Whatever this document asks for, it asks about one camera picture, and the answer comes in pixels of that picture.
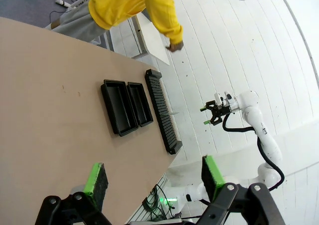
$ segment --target gray pants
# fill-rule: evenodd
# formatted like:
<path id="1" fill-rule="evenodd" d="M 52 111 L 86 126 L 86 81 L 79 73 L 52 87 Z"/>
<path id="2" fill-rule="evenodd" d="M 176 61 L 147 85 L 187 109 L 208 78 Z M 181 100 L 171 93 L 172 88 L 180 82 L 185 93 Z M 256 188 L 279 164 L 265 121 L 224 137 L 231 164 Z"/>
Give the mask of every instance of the gray pants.
<path id="1" fill-rule="evenodd" d="M 88 3 L 89 1 L 86 1 L 75 9 L 64 13 L 60 17 L 60 25 L 52 31 L 86 42 L 90 42 L 102 35 L 105 32 L 105 29 L 99 27 L 92 19 Z"/>

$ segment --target black tray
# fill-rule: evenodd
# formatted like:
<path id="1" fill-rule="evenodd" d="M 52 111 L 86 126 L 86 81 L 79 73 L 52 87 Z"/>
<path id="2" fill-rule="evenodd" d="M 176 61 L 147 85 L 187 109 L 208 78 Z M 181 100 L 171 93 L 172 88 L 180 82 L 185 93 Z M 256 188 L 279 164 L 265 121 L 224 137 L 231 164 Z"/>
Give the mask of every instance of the black tray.
<path id="1" fill-rule="evenodd" d="M 113 132 L 124 136 L 136 130 L 138 125 L 125 82 L 104 80 L 101 91 Z"/>
<path id="2" fill-rule="evenodd" d="M 153 117 L 143 85 L 140 83 L 128 82 L 128 92 L 138 124 L 143 127 L 153 122 Z"/>

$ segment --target bolt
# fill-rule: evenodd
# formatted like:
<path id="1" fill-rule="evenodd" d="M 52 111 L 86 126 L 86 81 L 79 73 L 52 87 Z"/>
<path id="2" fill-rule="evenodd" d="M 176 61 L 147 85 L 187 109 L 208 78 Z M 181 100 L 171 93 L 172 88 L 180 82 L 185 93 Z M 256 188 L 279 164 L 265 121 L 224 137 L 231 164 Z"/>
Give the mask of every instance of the bolt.
<path id="1" fill-rule="evenodd" d="M 260 188 L 260 186 L 255 185 L 255 186 L 254 186 L 254 189 L 255 189 L 256 191 L 259 191 L 261 188 Z"/>
<path id="2" fill-rule="evenodd" d="M 77 194 L 77 195 L 75 195 L 75 199 L 76 199 L 76 200 L 81 200 L 81 199 L 82 199 L 82 196 L 79 195 L 79 194 Z"/>
<path id="3" fill-rule="evenodd" d="M 227 185 L 228 190 L 234 190 L 234 186 L 233 185 Z"/>
<path id="4" fill-rule="evenodd" d="M 55 204 L 55 203 L 56 203 L 56 199 L 51 198 L 51 199 L 50 199 L 50 203 L 51 203 L 51 204 Z"/>

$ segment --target person's hand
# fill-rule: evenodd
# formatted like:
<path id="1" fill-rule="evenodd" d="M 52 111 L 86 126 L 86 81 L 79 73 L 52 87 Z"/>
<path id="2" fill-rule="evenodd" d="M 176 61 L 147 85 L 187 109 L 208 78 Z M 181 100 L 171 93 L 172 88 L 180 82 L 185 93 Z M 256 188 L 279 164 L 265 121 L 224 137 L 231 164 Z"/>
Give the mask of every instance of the person's hand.
<path id="1" fill-rule="evenodd" d="M 178 44 L 170 44 L 169 47 L 167 46 L 166 49 L 168 49 L 170 52 L 175 52 L 177 50 L 181 50 L 184 46 L 183 41 L 181 41 Z"/>

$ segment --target gray carpet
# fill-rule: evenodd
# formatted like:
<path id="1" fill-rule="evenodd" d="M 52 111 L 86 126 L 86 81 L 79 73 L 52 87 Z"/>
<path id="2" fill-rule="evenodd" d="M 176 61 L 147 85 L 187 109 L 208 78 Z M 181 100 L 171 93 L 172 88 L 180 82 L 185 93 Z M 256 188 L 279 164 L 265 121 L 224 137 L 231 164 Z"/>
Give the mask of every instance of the gray carpet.
<path id="1" fill-rule="evenodd" d="M 0 16 L 45 27 L 49 24 L 51 11 L 65 11 L 55 0 L 0 0 Z M 51 20 L 57 19 L 61 13 L 53 12 Z"/>

